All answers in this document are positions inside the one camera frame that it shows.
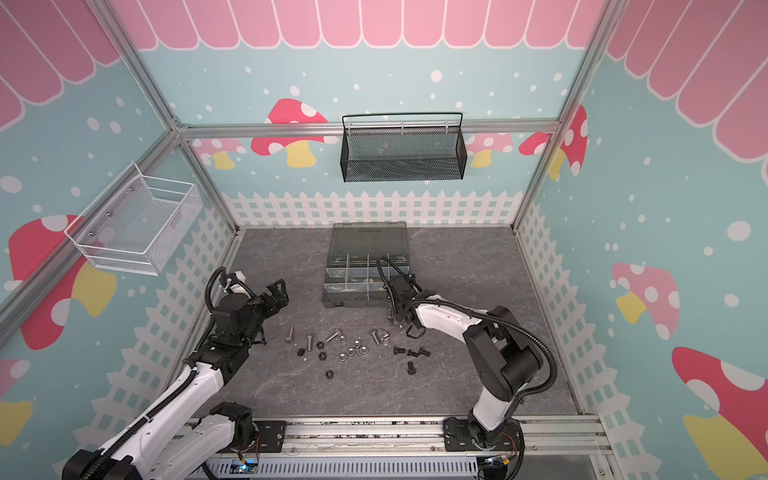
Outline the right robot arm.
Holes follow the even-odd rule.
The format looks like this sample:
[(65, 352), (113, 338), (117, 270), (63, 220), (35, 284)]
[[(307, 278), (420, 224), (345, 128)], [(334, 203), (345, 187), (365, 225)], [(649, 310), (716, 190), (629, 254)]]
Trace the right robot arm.
[(376, 269), (391, 316), (406, 328), (406, 336), (419, 339), (435, 330), (460, 341), (482, 384), (467, 418), (444, 422), (446, 447), (522, 451), (521, 427), (512, 414), (527, 397), (554, 385), (558, 364), (553, 352), (505, 307), (476, 310), (448, 301), (423, 289), (413, 274), (387, 257), (376, 260)]

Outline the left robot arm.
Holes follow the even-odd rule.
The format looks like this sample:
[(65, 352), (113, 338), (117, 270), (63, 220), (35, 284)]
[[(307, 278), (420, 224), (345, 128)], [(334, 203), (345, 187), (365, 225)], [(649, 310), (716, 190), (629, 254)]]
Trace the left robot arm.
[(64, 479), (184, 479), (214, 454), (238, 457), (266, 445), (250, 408), (222, 402), (180, 440), (196, 411), (242, 367), (254, 345), (266, 342), (264, 323), (289, 304), (284, 280), (255, 294), (244, 277), (219, 267), (204, 292), (211, 323), (183, 361), (178, 378), (135, 420), (95, 450), (81, 449), (64, 465)]

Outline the green plastic organizer box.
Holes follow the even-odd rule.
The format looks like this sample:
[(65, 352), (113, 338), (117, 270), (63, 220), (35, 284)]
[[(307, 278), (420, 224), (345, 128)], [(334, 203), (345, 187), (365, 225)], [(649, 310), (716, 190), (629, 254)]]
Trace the green plastic organizer box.
[(326, 260), (322, 302), (327, 308), (387, 307), (390, 301), (380, 277), (396, 275), (389, 258), (403, 272), (410, 270), (407, 224), (397, 222), (336, 223)]

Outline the black bolt middle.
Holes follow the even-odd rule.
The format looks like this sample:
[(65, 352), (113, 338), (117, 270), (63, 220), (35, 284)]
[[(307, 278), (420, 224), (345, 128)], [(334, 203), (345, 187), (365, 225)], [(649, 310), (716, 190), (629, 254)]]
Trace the black bolt middle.
[(418, 350), (408, 349), (406, 351), (406, 354), (408, 356), (414, 357), (414, 358), (417, 358), (417, 357), (420, 357), (420, 356), (425, 356), (425, 357), (430, 357), (431, 356), (431, 352), (426, 350), (423, 347), (419, 348)]

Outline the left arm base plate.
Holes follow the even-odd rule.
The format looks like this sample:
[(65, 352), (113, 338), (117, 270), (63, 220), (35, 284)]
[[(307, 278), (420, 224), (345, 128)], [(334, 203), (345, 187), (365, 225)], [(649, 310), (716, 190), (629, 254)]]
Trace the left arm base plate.
[(254, 433), (246, 444), (247, 449), (243, 454), (263, 455), (272, 453), (281, 453), (286, 439), (286, 421), (277, 420), (254, 420)]

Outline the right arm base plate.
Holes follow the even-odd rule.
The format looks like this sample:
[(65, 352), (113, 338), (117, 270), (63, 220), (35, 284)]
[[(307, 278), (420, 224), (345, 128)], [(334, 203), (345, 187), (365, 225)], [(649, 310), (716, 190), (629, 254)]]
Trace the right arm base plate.
[(509, 418), (500, 426), (486, 430), (474, 418), (449, 417), (443, 421), (443, 440), (449, 452), (521, 452), (524, 435), (518, 420)]

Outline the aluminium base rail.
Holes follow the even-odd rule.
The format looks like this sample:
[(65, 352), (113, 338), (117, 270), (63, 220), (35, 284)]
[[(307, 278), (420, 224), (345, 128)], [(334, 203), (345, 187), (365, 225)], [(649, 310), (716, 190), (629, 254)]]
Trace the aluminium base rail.
[[(190, 419), (175, 435), (180, 440), (199, 420)], [(442, 426), (449, 417), (296, 417), (286, 421), (281, 453), (238, 457), (222, 450), (203, 469), (210, 479), (256, 477), (436, 476), (456, 467), (470, 475), (518, 476), (536, 455), (603, 458), (611, 448), (594, 416), (527, 416), (520, 422), (521, 452), (449, 452)]]

